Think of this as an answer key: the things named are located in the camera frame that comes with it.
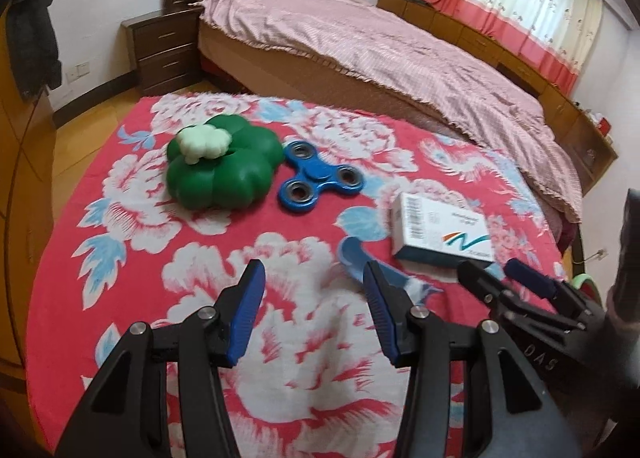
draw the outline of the nightstand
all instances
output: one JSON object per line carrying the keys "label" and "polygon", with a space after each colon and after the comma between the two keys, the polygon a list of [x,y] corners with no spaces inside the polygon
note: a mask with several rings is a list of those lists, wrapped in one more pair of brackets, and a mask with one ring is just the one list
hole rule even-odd
{"label": "nightstand", "polygon": [[164,95],[202,79],[198,54],[199,6],[174,6],[127,19],[131,69],[143,95]]}

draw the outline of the black jacket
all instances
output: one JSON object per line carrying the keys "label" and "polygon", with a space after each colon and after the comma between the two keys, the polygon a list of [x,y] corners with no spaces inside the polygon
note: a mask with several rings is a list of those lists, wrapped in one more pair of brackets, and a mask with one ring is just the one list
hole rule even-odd
{"label": "black jacket", "polygon": [[6,16],[6,40],[15,83],[23,99],[44,85],[62,84],[58,44],[47,7],[53,0],[13,0]]}

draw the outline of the table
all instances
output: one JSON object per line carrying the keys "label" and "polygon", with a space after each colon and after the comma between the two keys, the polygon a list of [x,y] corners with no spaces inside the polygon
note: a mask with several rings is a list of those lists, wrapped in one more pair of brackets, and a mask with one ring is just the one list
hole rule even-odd
{"label": "table", "polygon": [[[356,197],[324,194],[307,215],[282,210],[281,166],[266,199],[243,212],[191,213],[164,186],[172,135],[218,113],[243,114],[284,142],[305,139],[331,163],[359,167]],[[248,260],[267,286],[250,344],[222,373],[243,456],[384,456],[394,446],[407,370],[382,356],[359,285],[335,257],[357,236],[380,260],[425,282],[424,303],[446,320],[476,324],[487,310],[452,270],[390,256],[388,208],[400,191],[486,215],[498,263],[518,257],[562,276],[543,213],[513,162],[499,152],[405,122],[300,101],[226,94],[143,98],[82,178],[46,248],[28,320],[31,405],[55,446],[75,404],[120,335],[137,320],[182,321],[235,284]],[[516,286],[521,297],[528,291]],[[451,453],[460,445],[462,375],[453,375]],[[169,368],[174,457],[184,456],[177,370]]]}

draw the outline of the white box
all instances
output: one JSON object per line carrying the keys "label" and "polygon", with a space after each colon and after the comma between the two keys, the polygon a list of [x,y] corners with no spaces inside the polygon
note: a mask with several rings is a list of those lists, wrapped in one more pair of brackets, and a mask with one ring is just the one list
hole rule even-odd
{"label": "white box", "polygon": [[400,193],[391,209],[393,255],[455,268],[473,260],[484,266],[494,262],[491,237],[484,216],[417,194]]}

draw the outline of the barcode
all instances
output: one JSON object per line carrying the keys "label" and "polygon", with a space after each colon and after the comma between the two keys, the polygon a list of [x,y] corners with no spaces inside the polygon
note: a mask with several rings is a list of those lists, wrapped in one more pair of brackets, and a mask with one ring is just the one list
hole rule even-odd
{"label": "barcode", "polygon": [[406,216],[409,233],[414,240],[424,239],[424,228],[422,226],[422,207],[417,198],[407,197]]}

